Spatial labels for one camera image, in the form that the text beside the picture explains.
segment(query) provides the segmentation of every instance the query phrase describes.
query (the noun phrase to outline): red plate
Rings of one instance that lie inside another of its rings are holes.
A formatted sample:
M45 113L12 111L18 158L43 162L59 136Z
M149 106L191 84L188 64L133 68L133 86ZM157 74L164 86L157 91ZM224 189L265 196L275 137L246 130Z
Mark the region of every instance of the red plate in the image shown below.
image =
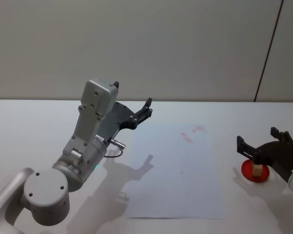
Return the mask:
M252 163L250 159L242 163L241 172L246 179L255 183L265 182L269 177L269 168L267 167L267 165L263 165L263 172L261 177L254 177L252 175Z

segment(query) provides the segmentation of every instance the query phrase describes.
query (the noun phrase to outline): white paper sheet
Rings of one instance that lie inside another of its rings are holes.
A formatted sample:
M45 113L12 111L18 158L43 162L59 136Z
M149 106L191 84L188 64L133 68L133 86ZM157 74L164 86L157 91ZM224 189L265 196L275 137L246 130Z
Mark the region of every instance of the white paper sheet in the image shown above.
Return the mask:
M131 167L154 166L130 181L126 217L222 219L223 205L207 129L143 123L134 132Z

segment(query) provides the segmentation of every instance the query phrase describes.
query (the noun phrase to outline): table surface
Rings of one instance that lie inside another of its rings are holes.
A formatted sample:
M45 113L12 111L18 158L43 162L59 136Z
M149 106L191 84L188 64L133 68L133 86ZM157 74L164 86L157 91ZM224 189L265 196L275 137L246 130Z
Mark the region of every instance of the table surface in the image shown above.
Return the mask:
M143 102L122 102L133 111ZM0 188L25 167L49 168L61 155L78 118L79 101L0 100ZM60 224L44 227L23 210L15 226L26 234L293 234L293 194L271 170L269 180L253 184L241 176L246 159L236 152L236 137L258 147L273 141L270 127L293 137L293 103L154 102L149 122L195 123L204 126L213 144L225 218L126 219L132 131L116 139L127 148L115 163L105 159L85 185L70 193L70 212Z

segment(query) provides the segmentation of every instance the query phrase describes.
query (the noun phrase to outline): white wall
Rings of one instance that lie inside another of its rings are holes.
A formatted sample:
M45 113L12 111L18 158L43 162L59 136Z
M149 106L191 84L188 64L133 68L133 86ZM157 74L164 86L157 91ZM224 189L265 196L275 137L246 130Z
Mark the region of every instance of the white wall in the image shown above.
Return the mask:
M258 101L293 101L293 0L285 0Z
M280 0L0 0L0 98L252 101Z

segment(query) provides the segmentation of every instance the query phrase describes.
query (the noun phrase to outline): wooden block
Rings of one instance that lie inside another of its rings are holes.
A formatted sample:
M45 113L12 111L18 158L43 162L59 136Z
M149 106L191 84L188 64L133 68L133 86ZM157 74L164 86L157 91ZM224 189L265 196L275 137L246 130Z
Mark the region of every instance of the wooden block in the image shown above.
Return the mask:
M252 175L254 177L261 177L263 173L263 165L256 165L252 162Z

